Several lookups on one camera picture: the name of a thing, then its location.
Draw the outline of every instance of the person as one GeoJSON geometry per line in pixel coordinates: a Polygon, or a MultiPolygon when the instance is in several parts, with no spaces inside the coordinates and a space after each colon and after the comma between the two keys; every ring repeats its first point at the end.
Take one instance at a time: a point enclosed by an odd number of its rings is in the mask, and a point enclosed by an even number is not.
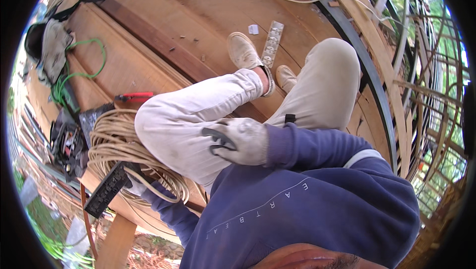
{"type": "Polygon", "coordinates": [[[343,132],[359,87],[354,48],[330,38],[298,76],[278,67],[287,96],[262,124],[224,118],[275,89],[246,35],[227,42],[239,70],[154,96],[135,118],[143,145],[210,194],[198,218],[138,182],[131,190],[180,238],[181,268],[394,268],[417,236],[419,208],[411,184],[343,132]]]}

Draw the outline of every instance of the lip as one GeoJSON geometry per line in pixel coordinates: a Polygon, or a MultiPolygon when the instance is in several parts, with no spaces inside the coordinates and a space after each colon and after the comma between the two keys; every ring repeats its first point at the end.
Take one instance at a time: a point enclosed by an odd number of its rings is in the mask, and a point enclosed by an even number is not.
{"type": "Polygon", "coordinates": [[[273,269],[278,268],[294,268],[299,266],[305,268],[311,265],[327,265],[331,261],[335,260],[333,252],[326,249],[307,249],[294,252],[285,256],[278,262],[273,269]]]}

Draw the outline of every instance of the power strip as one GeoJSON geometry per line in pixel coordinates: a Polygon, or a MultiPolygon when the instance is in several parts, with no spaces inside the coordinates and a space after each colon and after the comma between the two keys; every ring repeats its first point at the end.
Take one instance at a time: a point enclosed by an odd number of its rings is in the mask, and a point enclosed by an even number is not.
{"type": "Polygon", "coordinates": [[[268,31],[268,38],[266,39],[265,48],[263,49],[263,55],[261,55],[261,61],[271,68],[276,57],[279,41],[283,35],[284,25],[280,22],[273,21],[268,31]]]}

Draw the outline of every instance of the hand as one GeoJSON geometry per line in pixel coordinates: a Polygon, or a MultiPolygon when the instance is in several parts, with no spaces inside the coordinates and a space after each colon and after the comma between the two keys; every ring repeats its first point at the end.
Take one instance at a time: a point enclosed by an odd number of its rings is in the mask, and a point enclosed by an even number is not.
{"type": "Polygon", "coordinates": [[[127,177],[129,177],[129,180],[132,186],[128,188],[127,187],[128,184],[126,184],[124,186],[124,189],[130,192],[131,194],[134,194],[140,197],[144,193],[144,191],[146,191],[147,187],[143,185],[140,181],[138,181],[136,178],[134,178],[132,175],[130,175],[129,173],[127,173],[127,177]]]}
{"type": "Polygon", "coordinates": [[[220,145],[210,146],[210,152],[238,165],[266,164],[269,136],[264,124],[251,118],[222,118],[202,129],[220,145]]]}

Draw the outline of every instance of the white sneaker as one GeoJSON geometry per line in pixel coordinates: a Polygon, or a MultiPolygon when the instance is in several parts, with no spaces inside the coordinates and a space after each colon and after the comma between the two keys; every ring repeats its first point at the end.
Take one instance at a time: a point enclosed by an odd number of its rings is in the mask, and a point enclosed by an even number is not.
{"type": "Polygon", "coordinates": [[[286,65],[278,66],[276,69],[276,81],[277,85],[281,87],[286,94],[296,85],[298,80],[293,71],[286,65]]]}
{"type": "Polygon", "coordinates": [[[228,36],[228,53],[231,61],[238,69],[254,69],[260,66],[264,71],[269,81],[268,91],[262,95],[262,97],[269,97],[275,89],[275,83],[271,71],[263,64],[259,58],[258,52],[256,52],[253,42],[241,32],[233,32],[228,36]]]}

